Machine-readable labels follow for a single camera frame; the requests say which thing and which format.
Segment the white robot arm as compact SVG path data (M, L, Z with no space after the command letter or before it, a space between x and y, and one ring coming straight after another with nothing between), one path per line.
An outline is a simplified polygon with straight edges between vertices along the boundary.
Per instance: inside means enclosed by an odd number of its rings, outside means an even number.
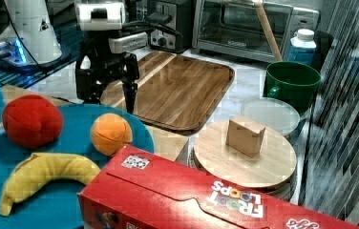
M77 3L79 27L86 33L75 63L77 97L98 104L107 86L122 82L126 111L134 111L139 69L133 50L146 45L147 34L124 34L125 6L122 2Z

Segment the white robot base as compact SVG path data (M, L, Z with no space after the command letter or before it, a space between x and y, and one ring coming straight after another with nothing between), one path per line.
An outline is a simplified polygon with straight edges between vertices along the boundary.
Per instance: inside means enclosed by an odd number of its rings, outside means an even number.
M59 43L46 0L3 0L9 18L0 34L0 68L29 72L65 62L71 49Z

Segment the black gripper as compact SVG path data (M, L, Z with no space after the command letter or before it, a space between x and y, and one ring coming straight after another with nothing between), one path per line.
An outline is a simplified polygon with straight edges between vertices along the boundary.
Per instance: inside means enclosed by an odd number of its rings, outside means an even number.
M98 72L113 80L122 80L126 111L131 114L136 104L139 79L137 56L132 51L146 45L145 30L90 32L83 43L83 55L75 63L77 97L85 103L100 103Z

